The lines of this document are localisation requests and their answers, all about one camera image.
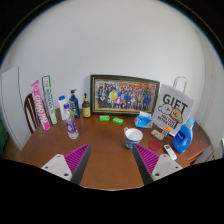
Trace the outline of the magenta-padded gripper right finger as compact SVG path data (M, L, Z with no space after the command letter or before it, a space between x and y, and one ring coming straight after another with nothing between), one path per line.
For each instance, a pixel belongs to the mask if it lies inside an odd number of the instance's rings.
M145 185L182 169L169 155L158 155L138 144L133 145L132 153Z

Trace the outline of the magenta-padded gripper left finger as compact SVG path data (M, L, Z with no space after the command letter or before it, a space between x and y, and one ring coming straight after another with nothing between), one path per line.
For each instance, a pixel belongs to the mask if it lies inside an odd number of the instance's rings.
M66 155L56 154L42 169L79 185L91 154L91 145L85 144Z

